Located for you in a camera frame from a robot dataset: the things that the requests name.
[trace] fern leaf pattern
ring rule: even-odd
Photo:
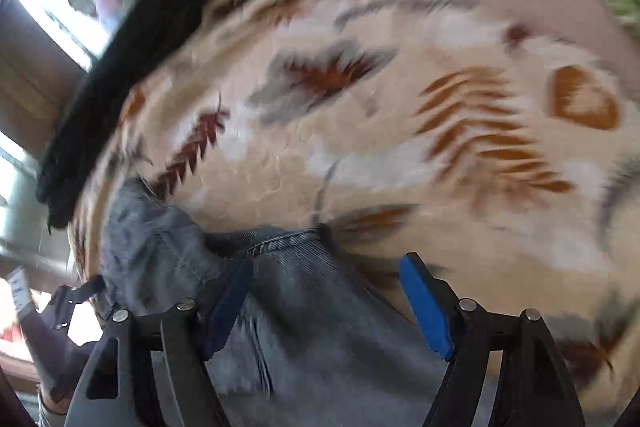
[[[484,213],[495,196],[521,210],[544,205],[545,192],[574,189],[532,147],[537,141],[524,134],[519,111],[505,103],[514,94],[503,73],[473,66],[438,78],[421,93],[428,98],[415,114],[427,118],[415,134],[434,137],[424,161],[444,159],[434,182],[454,183],[459,196],[471,194],[476,214]]]
[[[168,163],[166,170],[150,184],[159,199],[164,200],[167,195],[172,195],[178,181],[184,183],[187,167],[191,174],[195,173],[198,160],[204,160],[207,147],[214,146],[218,140],[218,133],[224,132],[224,121],[229,115],[229,111],[222,108],[222,100],[215,112],[200,115],[180,151]]]

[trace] floral patterned fabric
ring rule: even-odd
[[[83,276],[136,172],[204,229],[326,223],[364,260],[418,251],[486,309],[535,307],[585,410],[624,407],[640,113],[601,61],[470,0],[242,3],[131,91],[70,227]]]

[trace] leaf print blanket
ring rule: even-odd
[[[247,0],[131,91],[72,248],[99,271],[136,173],[206,230],[324,223],[407,314],[407,251],[491,311],[539,309],[584,409],[621,409],[640,384],[630,91],[468,0]]]

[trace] blue gripper pad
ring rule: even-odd
[[[442,313],[420,273],[405,255],[400,260],[400,284],[409,299],[420,330],[432,351],[449,361],[453,355],[453,342],[449,336],[449,321]]]

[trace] gray denim pants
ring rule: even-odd
[[[105,225],[98,312],[165,311],[247,251],[254,283],[225,348],[207,362],[232,426],[421,426],[446,363],[325,243],[316,230],[206,233],[129,180]],[[161,353],[154,369],[165,420],[177,425]],[[485,384],[474,425],[487,425],[494,394]]]

